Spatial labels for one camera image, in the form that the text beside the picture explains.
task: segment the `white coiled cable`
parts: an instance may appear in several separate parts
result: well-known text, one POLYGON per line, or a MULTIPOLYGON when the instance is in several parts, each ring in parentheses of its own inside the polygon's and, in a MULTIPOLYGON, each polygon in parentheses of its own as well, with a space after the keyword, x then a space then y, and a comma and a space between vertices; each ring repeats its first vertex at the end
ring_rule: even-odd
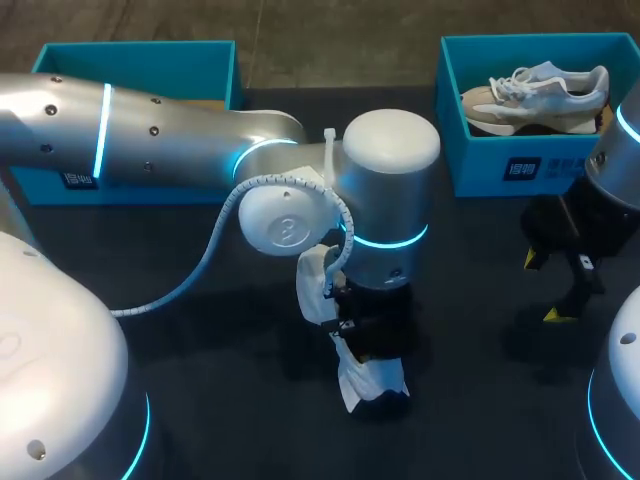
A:
POLYGON ((207 248, 205 249, 202 258, 198 262, 198 265, 196 265, 196 268, 193 269, 189 276, 179 286, 166 294, 164 297, 147 303, 146 305, 141 305, 135 308, 127 308, 124 310, 111 310, 111 314, 114 317, 131 317, 134 315, 140 315, 142 313, 150 312, 151 310, 155 310, 175 300, 177 297, 187 291, 200 277, 200 275, 202 275, 202 272, 204 272, 205 268, 209 264, 209 261, 211 260, 211 257, 213 256, 213 253, 218 245, 218 241, 220 240, 220 236, 222 235, 222 229, 224 228, 224 225, 229 218, 229 215, 231 214, 231 209, 235 205, 236 201, 252 188, 264 185, 290 185, 314 190, 330 199, 338 208, 340 217, 345 227, 345 239, 340 255, 335 262, 327 267, 325 271, 324 294, 329 295, 331 293, 331 289, 333 288, 334 275, 340 269, 342 269, 345 263, 347 263, 349 255, 351 255, 351 250, 353 249, 355 232, 351 212, 349 212, 349 209, 345 205, 344 201, 342 201, 342 199, 338 195, 336 195, 336 193, 331 188, 326 188, 323 185, 313 182, 312 180, 305 180, 302 178, 295 178, 287 175, 263 175, 245 180, 236 188, 234 188, 233 191, 229 194, 224 202, 224 205, 222 205, 222 209, 220 210, 218 219, 216 220, 216 223, 213 227, 211 237, 209 238, 209 243, 207 244, 207 248))

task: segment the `cyan led light ring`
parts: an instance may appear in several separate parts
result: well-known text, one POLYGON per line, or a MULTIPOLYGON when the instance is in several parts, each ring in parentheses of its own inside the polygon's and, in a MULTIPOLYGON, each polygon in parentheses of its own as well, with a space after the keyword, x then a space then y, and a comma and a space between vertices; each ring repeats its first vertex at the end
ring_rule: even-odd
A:
MULTIPOLYGON (((346 231, 346 229, 344 228, 344 225, 341 223, 340 224, 340 228, 342 228, 342 230, 346 231)), ((379 242, 371 242, 369 240, 365 240, 364 238, 361 238, 359 236, 354 236, 354 240, 356 243, 360 243, 361 245, 365 245, 367 247, 371 247, 371 248, 379 248, 382 250, 393 250, 393 249, 398 249, 398 248, 404 248, 404 247, 408 247, 409 245, 412 245, 418 241, 420 241, 420 239, 422 237, 424 237, 424 235, 427 233, 427 230, 429 229, 429 225, 425 225, 425 227, 422 229, 422 231, 420 233, 418 233, 418 235, 416 235, 413 238, 410 238, 408 240, 405 240, 403 242, 394 242, 394 243, 379 243, 379 242)))
POLYGON ((587 389, 587 409, 589 410, 589 420, 591 421, 591 428, 593 428, 593 433, 595 434, 596 439, 600 444, 600 447, 602 448, 604 453, 607 455, 607 457, 609 458, 613 466, 616 467, 616 469, 622 474, 624 478, 626 478, 627 480, 633 480, 633 477, 629 475, 624 468, 622 468, 622 466, 616 461, 616 459, 613 458, 613 455, 611 455, 611 452, 609 452, 609 449, 607 448, 607 446, 602 441, 602 438, 600 437, 600 433, 598 432, 598 427, 596 427, 596 422, 593 419, 593 413, 591 411, 591 382, 593 381, 594 373, 595 373, 595 370, 591 372, 591 378, 589 378, 589 388, 587 389))
POLYGON ((102 159, 104 157, 104 145, 107 140, 107 127, 109 126, 109 114, 111 113, 111 98, 113 87, 105 83, 102 95, 102 110, 100 112, 100 128, 98 129, 98 142, 96 145, 96 159, 93 162, 93 178, 99 178, 102 171, 102 159))
POLYGON ((142 436, 142 442, 140 442, 140 448, 138 448, 138 453, 136 454, 133 462, 129 466, 127 472, 121 478, 121 480, 128 480, 133 472, 135 471, 138 463, 140 463, 140 459, 142 458, 142 454, 144 453, 144 449, 147 446, 147 440, 149 439, 149 428, 151 427, 151 406, 149 405, 149 395, 146 395, 147 398, 147 424, 144 427, 144 435, 142 436))
POLYGON ((636 142, 640 143, 640 133, 636 132, 631 127, 631 125, 627 123, 627 121, 622 116, 622 110, 620 109, 620 107, 618 107, 618 110, 616 110, 616 117, 618 118, 618 124, 620 124, 622 129, 627 132, 636 142))
POLYGON ((261 147, 266 147, 267 145, 277 145, 277 144, 289 144, 289 145, 297 145, 298 142, 290 140, 288 138, 271 138, 269 140, 263 140, 258 143, 254 143, 249 148, 247 148, 244 152, 240 154, 238 159, 236 160, 235 165, 233 166, 233 172, 231 173, 231 178, 235 180, 236 172, 238 171, 238 167, 242 163, 242 161, 249 156, 250 153, 255 152, 261 147))

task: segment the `white robot dome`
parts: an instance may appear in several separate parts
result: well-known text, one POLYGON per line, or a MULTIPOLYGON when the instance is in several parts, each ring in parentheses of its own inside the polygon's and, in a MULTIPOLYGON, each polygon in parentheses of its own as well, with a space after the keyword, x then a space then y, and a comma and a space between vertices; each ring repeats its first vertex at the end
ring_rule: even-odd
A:
POLYGON ((624 302, 609 332, 609 362, 620 394, 640 419, 640 288, 624 302))
POLYGON ((0 471, 48 478, 116 409, 128 371, 109 310, 27 244, 0 232, 0 471))
POLYGON ((440 155, 440 136, 425 118, 405 110, 374 110, 354 119, 344 151, 362 167, 385 174, 423 170, 440 155))

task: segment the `sneaker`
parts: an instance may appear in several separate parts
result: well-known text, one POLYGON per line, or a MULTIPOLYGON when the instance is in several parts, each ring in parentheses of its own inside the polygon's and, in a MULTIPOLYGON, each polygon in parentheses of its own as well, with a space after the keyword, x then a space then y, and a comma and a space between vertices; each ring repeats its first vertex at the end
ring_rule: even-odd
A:
POLYGON ((609 73, 565 72, 551 62, 518 68, 510 78, 462 95, 467 121, 493 135, 513 135, 528 125, 563 133, 596 133, 596 117, 609 97, 609 73))

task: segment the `blue box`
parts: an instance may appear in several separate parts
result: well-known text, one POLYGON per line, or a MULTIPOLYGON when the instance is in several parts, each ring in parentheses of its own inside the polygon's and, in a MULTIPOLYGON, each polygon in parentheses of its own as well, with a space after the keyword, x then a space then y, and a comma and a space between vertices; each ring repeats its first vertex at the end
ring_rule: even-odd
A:
MULTIPOLYGON (((50 43, 32 72, 111 83, 177 100, 219 100, 239 109, 242 85, 235 42, 50 43)), ((100 185, 68 189, 58 172, 12 168, 32 205, 218 203, 228 192, 100 185)))
POLYGON ((518 67, 532 67, 547 60, 568 71, 590 71, 604 65, 611 78, 610 103, 614 110, 640 74, 640 50, 625 33, 441 39, 436 115, 456 196, 563 193, 581 174, 584 159, 599 135, 474 137, 460 103, 462 93, 488 85, 489 77, 509 77, 518 67), (505 180, 507 168, 514 162, 537 164, 530 167, 535 175, 526 180, 505 180))

